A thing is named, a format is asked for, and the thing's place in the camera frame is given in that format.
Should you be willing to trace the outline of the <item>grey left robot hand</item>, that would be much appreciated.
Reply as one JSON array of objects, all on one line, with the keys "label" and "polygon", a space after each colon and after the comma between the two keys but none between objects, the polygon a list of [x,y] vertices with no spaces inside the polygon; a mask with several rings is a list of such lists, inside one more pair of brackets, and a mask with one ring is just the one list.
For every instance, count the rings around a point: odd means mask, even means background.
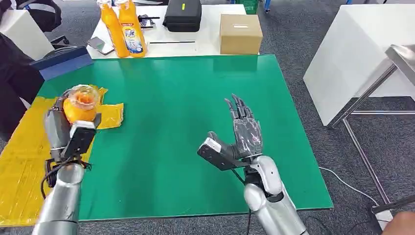
[{"label": "grey left robot hand", "polygon": [[44,117],[44,127],[50,144],[51,158],[55,162],[62,162],[61,154],[69,142],[70,122],[64,111],[64,101],[68,98],[71,89],[64,91],[47,110]]}]

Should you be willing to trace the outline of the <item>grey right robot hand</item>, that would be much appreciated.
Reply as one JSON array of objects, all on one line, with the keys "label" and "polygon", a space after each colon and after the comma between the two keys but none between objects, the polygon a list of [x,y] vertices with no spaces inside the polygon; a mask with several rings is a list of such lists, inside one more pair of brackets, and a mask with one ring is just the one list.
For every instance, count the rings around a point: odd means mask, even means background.
[{"label": "grey right robot hand", "polygon": [[234,159],[246,158],[262,154],[263,141],[261,127],[255,120],[251,109],[235,94],[233,101],[225,99],[231,114],[235,143],[227,144],[219,139],[218,135],[210,131],[207,136],[221,145],[220,152]]}]

